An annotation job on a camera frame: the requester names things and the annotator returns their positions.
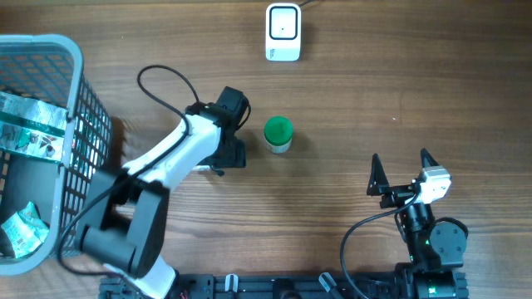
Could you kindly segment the light green wipes pack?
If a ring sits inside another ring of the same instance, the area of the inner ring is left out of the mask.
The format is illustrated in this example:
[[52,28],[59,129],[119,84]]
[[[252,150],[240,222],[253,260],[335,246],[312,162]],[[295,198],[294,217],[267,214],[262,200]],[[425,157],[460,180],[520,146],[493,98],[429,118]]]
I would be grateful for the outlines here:
[[49,227],[41,220],[33,202],[14,213],[1,228],[7,234],[15,258],[33,254],[49,234]]

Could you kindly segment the green 3M gloves package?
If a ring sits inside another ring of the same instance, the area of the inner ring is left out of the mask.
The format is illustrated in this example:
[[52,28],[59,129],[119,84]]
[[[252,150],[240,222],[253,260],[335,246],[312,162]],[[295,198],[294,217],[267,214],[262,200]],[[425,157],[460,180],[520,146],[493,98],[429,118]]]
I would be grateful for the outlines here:
[[1,149],[59,163],[68,111],[41,100],[1,92]]

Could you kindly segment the grey plastic mesh basket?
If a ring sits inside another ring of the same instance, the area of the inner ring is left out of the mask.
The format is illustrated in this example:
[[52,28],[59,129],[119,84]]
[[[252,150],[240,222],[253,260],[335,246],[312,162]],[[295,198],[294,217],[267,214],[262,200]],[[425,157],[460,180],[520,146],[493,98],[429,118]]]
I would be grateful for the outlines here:
[[1,153],[1,220],[6,222],[34,203],[50,229],[42,245],[20,258],[14,257],[7,235],[1,236],[1,274],[10,277],[54,257],[65,226],[85,203],[92,175],[110,157],[113,129],[105,106],[84,76],[81,49],[68,37],[3,35],[1,90],[68,112],[61,161]]

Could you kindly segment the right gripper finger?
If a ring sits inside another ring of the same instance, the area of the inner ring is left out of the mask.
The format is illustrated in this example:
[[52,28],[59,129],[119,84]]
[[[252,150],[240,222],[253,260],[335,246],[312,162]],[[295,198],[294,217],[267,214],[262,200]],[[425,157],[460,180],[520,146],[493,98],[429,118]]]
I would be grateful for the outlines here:
[[423,148],[421,150],[421,167],[429,168],[429,167],[436,167],[439,166],[439,164],[436,162],[436,160],[430,155],[429,151],[426,148]]
[[367,186],[368,196],[384,195],[390,192],[390,184],[378,154],[372,156],[370,178]]

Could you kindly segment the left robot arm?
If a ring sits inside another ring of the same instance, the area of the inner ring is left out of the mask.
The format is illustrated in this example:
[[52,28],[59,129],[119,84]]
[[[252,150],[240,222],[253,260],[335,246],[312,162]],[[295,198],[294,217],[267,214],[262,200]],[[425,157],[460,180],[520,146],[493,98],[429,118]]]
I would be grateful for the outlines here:
[[214,103],[196,102],[157,146],[93,175],[75,246],[109,268],[101,298],[179,298],[179,273],[160,255],[170,193],[196,166],[218,172],[245,166],[235,136],[250,112],[242,91],[225,87]]

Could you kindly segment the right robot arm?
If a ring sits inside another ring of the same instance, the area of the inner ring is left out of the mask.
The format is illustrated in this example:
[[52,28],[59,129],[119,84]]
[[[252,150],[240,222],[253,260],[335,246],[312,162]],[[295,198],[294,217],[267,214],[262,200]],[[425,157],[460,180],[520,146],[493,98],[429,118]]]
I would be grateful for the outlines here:
[[393,272],[379,273],[369,287],[372,298],[450,298],[469,296],[463,267],[469,231],[455,218],[436,218],[431,205],[443,199],[451,175],[426,149],[421,150],[421,172],[409,184],[391,186],[378,154],[372,156],[367,194],[380,196],[381,208],[398,208],[394,221],[407,246],[410,262]]

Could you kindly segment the green lidded jar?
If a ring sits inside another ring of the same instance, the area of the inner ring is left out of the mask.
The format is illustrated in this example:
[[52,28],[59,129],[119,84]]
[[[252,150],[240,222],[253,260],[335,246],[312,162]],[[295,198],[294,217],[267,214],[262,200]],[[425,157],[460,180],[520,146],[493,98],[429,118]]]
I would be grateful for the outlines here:
[[283,116],[270,118],[264,126],[264,138],[272,153],[282,154],[286,152],[292,144],[292,122]]

